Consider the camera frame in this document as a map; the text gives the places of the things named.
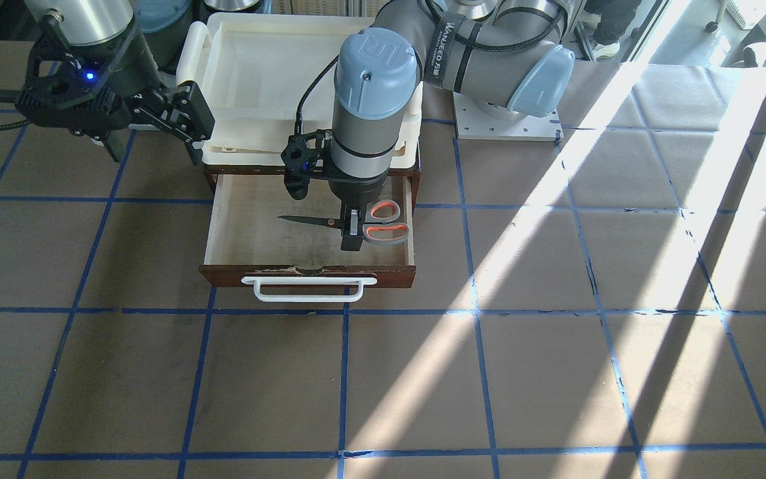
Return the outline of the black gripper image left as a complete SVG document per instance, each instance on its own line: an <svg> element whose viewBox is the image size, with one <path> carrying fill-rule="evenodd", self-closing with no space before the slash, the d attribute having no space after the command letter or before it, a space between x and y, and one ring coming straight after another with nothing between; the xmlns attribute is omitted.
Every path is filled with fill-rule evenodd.
<svg viewBox="0 0 766 479"><path fill-rule="evenodd" d="M194 166L215 117L195 81L161 88L145 36L133 19L121 33L97 45L71 45L58 19L40 21L41 36L29 55L16 109L33 124L67 128L101 143L116 162L126 155L128 131L149 124L185 143Z"/></svg>

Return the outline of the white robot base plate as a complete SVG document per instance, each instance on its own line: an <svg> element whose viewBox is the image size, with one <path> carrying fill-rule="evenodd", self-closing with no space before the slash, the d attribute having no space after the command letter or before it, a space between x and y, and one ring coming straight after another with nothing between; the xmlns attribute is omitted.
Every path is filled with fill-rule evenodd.
<svg viewBox="0 0 766 479"><path fill-rule="evenodd" d="M453 93L457 136L465 140L562 140L563 128L555 111L545 117L513 112L486 101Z"/></svg>

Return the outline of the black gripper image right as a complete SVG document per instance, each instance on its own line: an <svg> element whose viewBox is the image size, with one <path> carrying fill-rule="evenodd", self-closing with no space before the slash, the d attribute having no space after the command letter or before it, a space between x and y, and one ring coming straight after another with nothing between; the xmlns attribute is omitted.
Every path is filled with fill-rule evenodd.
<svg viewBox="0 0 766 479"><path fill-rule="evenodd" d="M281 158L285 164L283 183L293 199L306 198L311 179L328 182L343 204L340 249L360 251L365 208L380 196L391 166L391 149L361 154L344 146L332 130L302 134L296 128Z"/></svg>

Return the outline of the grey robot arm image right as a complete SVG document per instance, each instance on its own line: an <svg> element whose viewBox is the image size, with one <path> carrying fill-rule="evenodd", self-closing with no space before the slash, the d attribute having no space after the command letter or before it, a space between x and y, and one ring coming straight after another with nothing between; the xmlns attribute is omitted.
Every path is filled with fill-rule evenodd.
<svg viewBox="0 0 766 479"><path fill-rule="evenodd" d="M391 168L406 107L428 85L507 111L545 117L566 90L575 53L562 44L574 27L575 1L501 1L486 21L444 1L389 1L369 27L344 40L325 73L334 74L331 128L304 133L298 102L281 158L285 187L306 198L310 181L328 182L340 213L322 225L340 231L343 251L408 233L372 215Z"/></svg>

